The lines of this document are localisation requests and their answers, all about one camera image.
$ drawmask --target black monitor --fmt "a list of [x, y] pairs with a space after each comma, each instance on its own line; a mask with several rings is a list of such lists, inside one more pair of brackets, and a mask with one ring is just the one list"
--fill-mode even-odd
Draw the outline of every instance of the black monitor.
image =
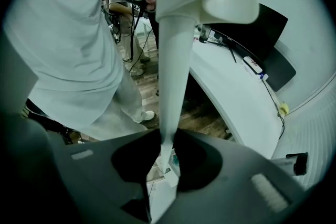
[[264, 61], [278, 41], [287, 21], [288, 18], [284, 15], [259, 4], [259, 16], [251, 24], [211, 24], [210, 26], [212, 30], [240, 44], [258, 60]]

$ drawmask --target white t-shirt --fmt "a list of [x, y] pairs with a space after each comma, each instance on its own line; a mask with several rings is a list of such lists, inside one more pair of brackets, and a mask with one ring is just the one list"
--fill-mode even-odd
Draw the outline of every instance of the white t-shirt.
[[79, 129], [109, 105], [122, 60], [101, 0], [14, 0], [4, 30], [38, 75], [29, 98], [55, 121]]

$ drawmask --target wall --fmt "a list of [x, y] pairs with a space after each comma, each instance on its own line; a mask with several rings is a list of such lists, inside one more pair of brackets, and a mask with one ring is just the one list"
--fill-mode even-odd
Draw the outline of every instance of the wall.
[[320, 181], [336, 147], [336, 77], [312, 100], [286, 117], [273, 158], [308, 152], [308, 170], [297, 179], [305, 188]]
[[288, 18], [276, 48], [297, 74], [277, 92], [291, 109], [316, 92], [336, 71], [334, 25], [321, 0], [259, 0]]

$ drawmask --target sneaker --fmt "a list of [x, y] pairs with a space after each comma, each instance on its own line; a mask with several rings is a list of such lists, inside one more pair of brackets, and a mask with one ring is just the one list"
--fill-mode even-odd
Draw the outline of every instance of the sneaker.
[[143, 122], [143, 121], [150, 121], [155, 117], [155, 113], [154, 111], [146, 111], [146, 112], [142, 112], [143, 115], [143, 119], [141, 121], [135, 121], [135, 122]]
[[130, 72], [130, 75], [135, 77], [135, 76], [141, 76], [144, 73], [145, 73], [145, 71], [143, 71], [143, 69], [138, 68], [138, 67], [133, 67], [131, 72]]
[[144, 56], [140, 59], [140, 62], [148, 62], [151, 58], [148, 56]]

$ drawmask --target white desk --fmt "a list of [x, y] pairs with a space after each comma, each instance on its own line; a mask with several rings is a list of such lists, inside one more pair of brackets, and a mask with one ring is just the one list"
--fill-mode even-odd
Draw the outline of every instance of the white desk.
[[241, 57], [215, 44], [194, 41], [190, 73], [210, 98], [237, 143], [271, 158], [282, 122], [264, 84], [241, 64]]

